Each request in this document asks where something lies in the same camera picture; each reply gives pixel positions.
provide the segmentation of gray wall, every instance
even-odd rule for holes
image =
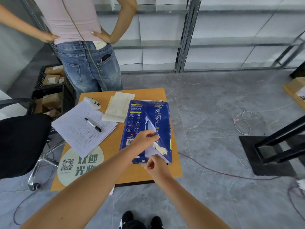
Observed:
[[[0,0],[13,14],[33,25],[20,0]],[[43,42],[0,23],[0,90],[6,92]]]

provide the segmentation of black pants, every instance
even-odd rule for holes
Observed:
[[[122,229],[147,229],[147,228],[142,222],[138,220],[131,220],[125,223]]]

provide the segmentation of black chair seat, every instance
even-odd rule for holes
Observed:
[[[48,139],[51,117],[46,114],[11,117],[0,121],[0,178],[30,172]]]

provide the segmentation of package of copy paper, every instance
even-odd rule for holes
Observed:
[[[167,102],[131,100],[120,149],[130,145],[140,131],[147,129],[156,132],[160,139],[134,158],[132,164],[146,163],[155,154],[172,164],[170,111]]]

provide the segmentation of hand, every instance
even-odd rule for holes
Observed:
[[[110,43],[110,44],[114,44],[116,42],[113,42],[113,40],[111,39],[111,35],[108,34],[103,28],[101,28],[101,33],[98,33],[96,31],[91,32],[92,35],[99,37],[100,39],[102,39],[104,42]]]
[[[42,32],[41,35],[38,37],[38,39],[43,42],[54,42],[55,39],[60,39],[60,38],[52,33]]]
[[[166,162],[158,155],[152,155],[144,167],[159,186],[162,181],[173,179]]]
[[[152,130],[141,131],[136,135],[135,139],[129,146],[132,146],[133,150],[136,151],[136,155],[139,155],[139,153],[146,150],[152,145],[152,143],[159,140],[159,138],[160,136]]]

